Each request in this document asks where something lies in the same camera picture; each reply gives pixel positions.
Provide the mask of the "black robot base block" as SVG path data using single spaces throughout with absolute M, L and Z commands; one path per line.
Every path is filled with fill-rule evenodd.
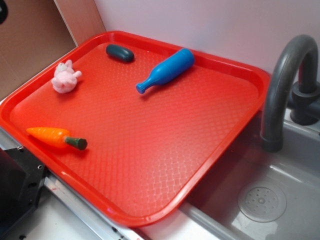
M 36 210 L 45 165 L 26 148 L 0 150 L 0 234 Z

